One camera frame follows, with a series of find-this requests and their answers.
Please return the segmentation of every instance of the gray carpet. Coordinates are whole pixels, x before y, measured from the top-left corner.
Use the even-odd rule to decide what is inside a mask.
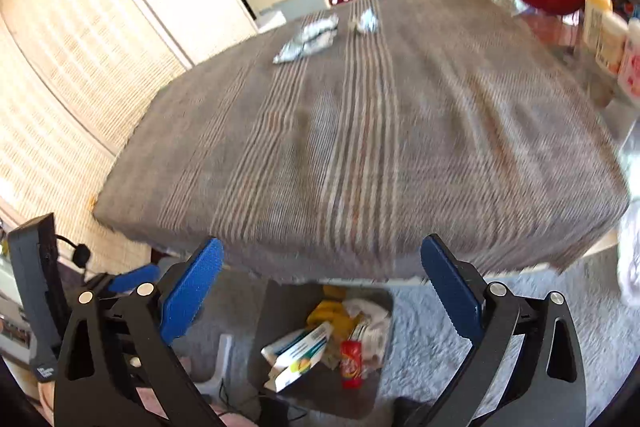
[[[616,280],[616,251],[609,250],[581,260],[562,274],[543,271],[498,278],[516,295],[543,298],[558,290],[567,297],[584,359],[587,381],[588,424],[610,402],[640,355],[640,310],[620,302]],[[193,360],[194,380],[212,375],[220,333],[234,335],[228,382],[236,405],[255,395],[246,381],[245,360],[252,343],[266,283],[248,275],[225,271],[207,296],[202,318],[174,344],[181,355]],[[391,423],[396,396],[434,401],[464,359],[470,343],[460,339],[431,285],[397,287],[394,336],[373,413],[359,422],[310,413],[296,427],[386,426]],[[409,345],[409,339],[422,339]],[[504,390],[515,364],[521,339],[514,338],[508,355],[485,398],[482,410],[490,410]],[[313,371],[303,378],[313,378]],[[249,400],[242,410],[257,417],[257,403]]]

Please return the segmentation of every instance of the bottle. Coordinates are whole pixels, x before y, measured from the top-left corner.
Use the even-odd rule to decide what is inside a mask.
[[[640,105],[640,21],[638,19],[629,21],[629,33],[618,75],[618,85],[635,105]]]
[[[596,62],[603,71],[614,78],[620,73],[628,32],[628,23],[617,13],[606,12],[602,15]]]
[[[592,55],[598,48],[602,16],[609,12],[613,12],[613,2],[611,0],[584,0],[582,41]]]

